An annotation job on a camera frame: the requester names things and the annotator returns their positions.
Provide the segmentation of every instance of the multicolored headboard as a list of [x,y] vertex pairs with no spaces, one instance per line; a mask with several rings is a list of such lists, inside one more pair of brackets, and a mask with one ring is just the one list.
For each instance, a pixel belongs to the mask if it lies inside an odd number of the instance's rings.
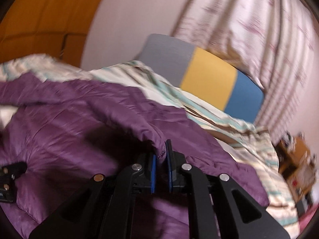
[[260,88],[232,65],[170,36],[151,34],[138,59],[234,118],[253,123],[264,99]]

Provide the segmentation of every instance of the purple quilted fabric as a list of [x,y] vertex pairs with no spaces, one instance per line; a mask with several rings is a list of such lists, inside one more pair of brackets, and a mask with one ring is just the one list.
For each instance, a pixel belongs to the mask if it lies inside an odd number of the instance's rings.
[[[27,73],[0,83],[0,104],[19,106],[2,133],[0,166],[28,164],[16,181],[17,203],[1,204],[16,230],[31,231],[96,173],[118,173],[166,139],[210,175],[228,173],[262,206],[268,198],[255,170],[236,163],[183,109],[145,98],[138,88],[99,81],[40,82]],[[154,195],[137,200],[133,238],[188,238],[187,201]]]

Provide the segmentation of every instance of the black device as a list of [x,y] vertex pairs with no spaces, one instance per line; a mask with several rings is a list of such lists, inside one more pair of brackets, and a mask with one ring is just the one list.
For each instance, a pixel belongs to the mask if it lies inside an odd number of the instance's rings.
[[[189,197],[189,238],[289,239],[277,223],[229,175],[205,175],[166,141],[168,191]],[[63,203],[29,239],[127,239],[135,196],[155,191],[155,156],[142,154],[119,175],[97,174]]]
[[14,180],[27,171],[27,164],[19,162],[0,168],[0,202],[15,203],[17,189]]

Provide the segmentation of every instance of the curtain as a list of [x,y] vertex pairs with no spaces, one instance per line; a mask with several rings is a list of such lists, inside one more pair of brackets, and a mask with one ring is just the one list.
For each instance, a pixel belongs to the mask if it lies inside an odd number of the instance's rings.
[[247,74],[264,92],[255,125],[277,143],[313,60],[312,14],[299,0],[191,0],[174,33]]

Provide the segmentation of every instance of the striped bedsheet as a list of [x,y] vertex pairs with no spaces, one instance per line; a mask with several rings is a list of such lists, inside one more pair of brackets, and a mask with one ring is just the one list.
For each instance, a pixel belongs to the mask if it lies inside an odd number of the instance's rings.
[[269,197],[267,211],[288,231],[291,238],[299,235],[295,203],[286,182],[278,173],[278,157],[266,129],[234,119],[192,94],[172,86],[139,61],[86,72],[46,55],[31,55],[0,64],[0,81],[14,80],[28,71],[32,71],[42,81],[98,79],[135,86],[149,99],[163,105],[184,108],[188,118],[234,149],[229,154],[237,162],[255,168]]

